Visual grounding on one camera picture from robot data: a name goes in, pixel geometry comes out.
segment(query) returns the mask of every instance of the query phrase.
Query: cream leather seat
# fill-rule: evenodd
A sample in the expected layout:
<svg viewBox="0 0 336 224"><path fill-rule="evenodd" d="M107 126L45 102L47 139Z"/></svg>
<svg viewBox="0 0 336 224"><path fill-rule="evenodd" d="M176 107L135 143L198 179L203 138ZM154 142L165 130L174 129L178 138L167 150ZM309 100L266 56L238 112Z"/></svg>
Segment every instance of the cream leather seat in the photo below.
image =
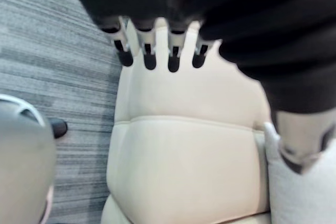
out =
<svg viewBox="0 0 336 224"><path fill-rule="evenodd" d="M134 43L120 76L101 223L269 224L261 87L218 56L218 43L194 69L195 26L170 73L167 27L157 25L156 69ZM136 41L132 24L128 36Z"/></svg>

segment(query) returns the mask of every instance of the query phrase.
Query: seat seam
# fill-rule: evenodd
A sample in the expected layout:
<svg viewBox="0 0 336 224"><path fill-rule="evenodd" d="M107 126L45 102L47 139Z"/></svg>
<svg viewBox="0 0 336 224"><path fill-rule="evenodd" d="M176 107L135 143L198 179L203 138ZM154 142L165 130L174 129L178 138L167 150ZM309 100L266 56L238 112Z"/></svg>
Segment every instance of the seat seam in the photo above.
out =
<svg viewBox="0 0 336 224"><path fill-rule="evenodd" d="M256 130L252 127L243 126L239 124L224 123L224 122L219 122L215 120L191 118L188 116L179 116L179 115L141 115L141 116L136 116L132 118L131 120L117 121L114 123L114 125L116 126L116 125L122 125L122 124L130 124L130 123L138 122L138 121L158 121L158 120L161 120L161 121L175 120L175 121L183 121L183 122L198 123L198 124L208 124L212 126L222 126L226 128L240 129L240 130L246 130L246 131L252 131L252 132L260 132L260 133L263 132L260 130Z"/></svg>

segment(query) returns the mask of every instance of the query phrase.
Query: gray carpet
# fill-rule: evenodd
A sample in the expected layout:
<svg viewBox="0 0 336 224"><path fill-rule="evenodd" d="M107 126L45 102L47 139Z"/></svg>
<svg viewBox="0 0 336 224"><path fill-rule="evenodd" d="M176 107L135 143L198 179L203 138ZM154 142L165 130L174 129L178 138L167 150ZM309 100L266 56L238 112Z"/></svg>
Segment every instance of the gray carpet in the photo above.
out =
<svg viewBox="0 0 336 224"><path fill-rule="evenodd" d="M0 0L0 93L65 119L49 223L99 223L121 66L78 0Z"/></svg>

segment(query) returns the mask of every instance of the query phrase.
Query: seat cushion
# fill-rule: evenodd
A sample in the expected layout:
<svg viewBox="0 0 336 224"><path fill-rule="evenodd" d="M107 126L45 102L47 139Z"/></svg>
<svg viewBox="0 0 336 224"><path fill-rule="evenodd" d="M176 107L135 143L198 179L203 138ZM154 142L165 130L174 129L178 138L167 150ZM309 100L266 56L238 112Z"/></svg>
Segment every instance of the seat cushion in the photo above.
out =
<svg viewBox="0 0 336 224"><path fill-rule="evenodd" d="M265 127L273 224L336 223L336 141L310 171L298 175L280 157L274 126Z"/></svg>
<svg viewBox="0 0 336 224"><path fill-rule="evenodd" d="M130 28L129 36L135 40ZM167 69L165 26L156 34L155 70L146 70L136 45L133 66L122 70L107 180L134 224L220 223L268 210L258 131L268 120L264 93L218 56L218 43L194 69L196 37L187 32L177 73Z"/></svg>
<svg viewBox="0 0 336 224"><path fill-rule="evenodd" d="M106 201L101 223L132 224L120 210L118 204L110 195ZM270 213L257 214L237 220L222 222L221 224L271 224Z"/></svg>

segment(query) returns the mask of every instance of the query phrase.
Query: black sleeve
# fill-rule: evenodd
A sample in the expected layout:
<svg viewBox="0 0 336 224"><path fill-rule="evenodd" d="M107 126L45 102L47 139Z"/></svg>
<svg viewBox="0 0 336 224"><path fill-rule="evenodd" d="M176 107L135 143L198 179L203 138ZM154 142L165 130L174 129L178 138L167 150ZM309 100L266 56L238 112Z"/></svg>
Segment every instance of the black sleeve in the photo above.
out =
<svg viewBox="0 0 336 224"><path fill-rule="evenodd" d="M109 17L200 20L203 39L259 80L271 109L315 113L336 106L336 0L81 0L97 25Z"/></svg>

